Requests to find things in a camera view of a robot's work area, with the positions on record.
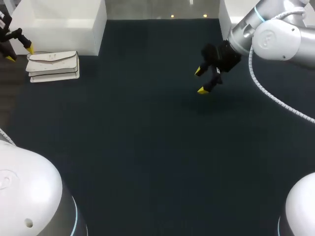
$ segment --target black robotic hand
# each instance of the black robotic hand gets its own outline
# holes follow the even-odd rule
[[[18,28],[15,31],[10,31],[9,26],[11,24],[12,17],[9,14],[0,12],[0,42],[4,43],[12,38],[17,38],[31,54],[34,54],[32,42],[22,35],[22,29]],[[5,47],[0,43],[0,53],[12,61],[15,61],[17,56],[11,49]]]
[[[241,55],[234,51],[230,43],[225,40],[223,43],[216,47],[212,44],[207,44],[201,51],[204,62],[199,66],[195,75],[203,75],[209,68],[212,67],[212,79],[210,82],[198,91],[199,94],[207,94],[217,84],[222,84],[221,73],[229,72],[235,65],[241,61]]]

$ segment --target dark blue floor mat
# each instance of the dark blue floor mat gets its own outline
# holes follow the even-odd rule
[[[79,80],[26,83],[8,134],[60,171],[91,236],[269,236],[315,171],[315,126],[253,84],[247,59],[196,92],[218,20],[108,21]],[[315,73],[254,58],[257,78],[315,117]]]

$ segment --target gray robot arm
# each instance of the gray robot arm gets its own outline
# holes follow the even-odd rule
[[[261,0],[230,32],[228,40],[215,47],[208,44],[202,50],[204,62],[196,76],[212,67],[213,78],[198,92],[209,93],[222,83],[222,72],[229,72],[253,45],[255,53],[264,59],[290,61],[303,67],[315,68],[315,29],[306,28],[302,13],[309,0]],[[282,20],[275,16],[292,10]]]

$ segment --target white platform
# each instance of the white platform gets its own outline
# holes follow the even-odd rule
[[[11,30],[22,28],[35,51],[77,51],[97,56],[107,21],[105,0],[22,0],[12,14]],[[28,51],[17,40],[17,55]]]
[[[229,32],[257,5],[259,0],[220,0],[219,21],[223,40]],[[306,7],[304,23],[315,28],[315,11],[311,4]]]

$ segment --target white purse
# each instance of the white purse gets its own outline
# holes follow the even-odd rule
[[[76,51],[31,55],[26,71],[32,83],[78,79],[79,56]]]

